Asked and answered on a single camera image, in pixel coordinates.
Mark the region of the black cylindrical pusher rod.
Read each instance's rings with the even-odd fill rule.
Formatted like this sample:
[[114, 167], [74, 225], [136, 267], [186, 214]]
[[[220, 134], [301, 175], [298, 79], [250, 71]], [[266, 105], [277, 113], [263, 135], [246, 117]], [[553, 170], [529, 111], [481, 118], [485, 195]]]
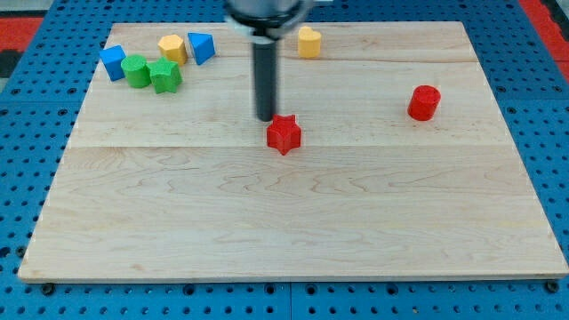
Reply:
[[262, 122], [276, 113], [277, 43], [252, 45], [252, 72], [255, 114]]

